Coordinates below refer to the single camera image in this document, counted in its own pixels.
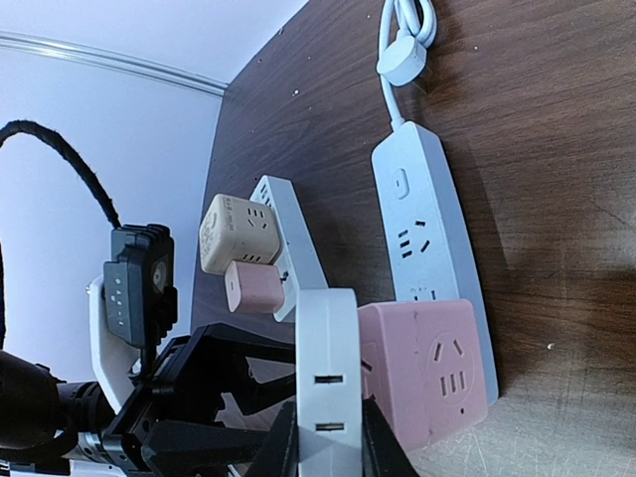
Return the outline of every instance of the white wall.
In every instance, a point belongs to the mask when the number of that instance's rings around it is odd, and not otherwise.
[[[55,128],[97,173],[125,223],[176,240],[178,333],[189,331],[197,230],[221,101],[161,82],[0,50],[0,124]],[[73,169],[37,139],[0,148],[6,350],[69,381],[93,379],[86,285],[110,227]]]
[[[230,82],[307,0],[3,0],[0,30]]]

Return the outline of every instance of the power button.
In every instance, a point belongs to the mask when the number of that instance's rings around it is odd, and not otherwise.
[[[392,177],[394,191],[398,199],[403,199],[408,195],[408,180],[406,179],[406,171],[397,169]]]

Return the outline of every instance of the wooden table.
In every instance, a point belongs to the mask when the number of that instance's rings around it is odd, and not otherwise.
[[[636,5],[434,3],[426,73],[398,99],[444,143],[503,396],[413,462],[430,476],[636,475]],[[381,4],[313,0],[253,59],[224,100],[204,204],[291,179],[330,285],[360,304],[393,298],[370,164],[390,132]],[[198,270],[194,326],[212,321],[293,336],[231,315],[223,281]]]

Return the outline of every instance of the pink charger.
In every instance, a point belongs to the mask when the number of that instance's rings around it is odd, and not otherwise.
[[[230,311],[274,313],[285,293],[274,265],[233,261],[226,270],[226,295]]]
[[[359,310],[363,393],[374,397],[405,451],[488,415],[469,301],[377,303]]]

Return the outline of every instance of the coiled white cable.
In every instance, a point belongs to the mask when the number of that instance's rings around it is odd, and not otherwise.
[[[399,30],[397,37],[411,35],[424,48],[428,48],[437,33],[437,17],[435,10],[429,0],[419,0],[423,13],[423,21],[417,17],[417,10],[413,0],[386,0],[380,19],[380,35],[378,40],[378,59],[389,47],[389,36],[391,34],[391,19],[396,12]],[[391,83],[380,75],[382,92],[385,96],[387,109],[391,116],[391,127],[395,131],[404,124],[404,119],[399,112],[398,102],[394,94]]]

